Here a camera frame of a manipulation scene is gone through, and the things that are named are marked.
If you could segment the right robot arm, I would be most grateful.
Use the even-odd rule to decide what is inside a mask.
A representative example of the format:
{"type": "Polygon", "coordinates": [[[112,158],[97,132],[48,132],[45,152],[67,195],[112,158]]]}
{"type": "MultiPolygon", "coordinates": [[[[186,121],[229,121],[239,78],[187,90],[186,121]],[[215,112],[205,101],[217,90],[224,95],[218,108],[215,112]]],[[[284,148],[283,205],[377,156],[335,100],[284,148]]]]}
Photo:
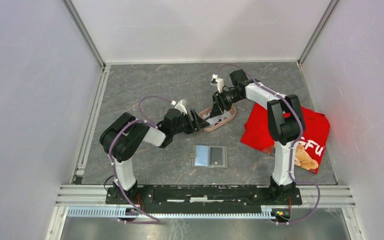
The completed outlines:
{"type": "Polygon", "coordinates": [[[282,204],[296,189],[294,160],[297,146],[305,130],[299,98],[284,95],[266,87],[244,70],[230,74],[232,87],[228,88],[217,74],[212,75],[211,84],[217,87],[212,95],[213,106],[209,118],[223,115],[238,101],[247,99],[267,110],[270,137],[274,140],[275,162],[268,189],[269,199],[282,204]]]}

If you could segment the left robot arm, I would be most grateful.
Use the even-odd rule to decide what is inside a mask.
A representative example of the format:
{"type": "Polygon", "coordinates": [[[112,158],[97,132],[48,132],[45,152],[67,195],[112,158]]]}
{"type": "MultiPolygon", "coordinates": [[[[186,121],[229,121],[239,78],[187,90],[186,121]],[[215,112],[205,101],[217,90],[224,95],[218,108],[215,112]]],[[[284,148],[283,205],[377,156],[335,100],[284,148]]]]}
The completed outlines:
{"type": "Polygon", "coordinates": [[[190,135],[209,126],[210,123],[193,109],[186,114],[170,108],[156,127],[128,112],[123,113],[99,138],[113,168],[114,185],[119,188],[119,199],[125,204],[131,204],[137,198],[137,190],[134,188],[137,180],[133,172],[132,157],[141,143],[164,149],[172,143],[175,135],[190,135]]]}

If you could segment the grey card holder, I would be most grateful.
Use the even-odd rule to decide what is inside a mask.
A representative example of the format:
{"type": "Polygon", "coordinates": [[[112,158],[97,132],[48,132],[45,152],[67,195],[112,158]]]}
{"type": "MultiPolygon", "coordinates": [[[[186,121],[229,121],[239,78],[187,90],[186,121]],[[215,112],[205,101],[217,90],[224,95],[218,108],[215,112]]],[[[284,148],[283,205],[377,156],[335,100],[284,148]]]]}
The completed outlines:
{"type": "Polygon", "coordinates": [[[227,168],[228,167],[228,150],[226,146],[193,145],[189,153],[189,158],[191,159],[191,166],[196,168],[227,168]],[[211,147],[224,148],[224,166],[210,165],[210,148],[211,147]]]}

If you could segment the pink oval tray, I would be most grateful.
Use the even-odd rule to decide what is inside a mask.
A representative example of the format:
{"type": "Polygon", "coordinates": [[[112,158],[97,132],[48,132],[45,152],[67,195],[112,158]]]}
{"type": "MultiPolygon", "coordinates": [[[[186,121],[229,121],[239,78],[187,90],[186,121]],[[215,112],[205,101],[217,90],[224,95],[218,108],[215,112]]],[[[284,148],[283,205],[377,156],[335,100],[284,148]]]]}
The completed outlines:
{"type": "Polygon", "coordinates": [[[205,127],[203,129],[206,132],[213,132],[216,129],[220,128],[221,126],[227,124],[228,122],[230,122],[235,118],[237,113],[236,107],[233,105],[229,111],[225,111],[222,115],[209,118],[212,108],[213,108],[212,106],[208,107],[207,109],[201,111],[198,114],[202,119],[205,119],[205,121],[210,123],[210,126],[205,127]]]}

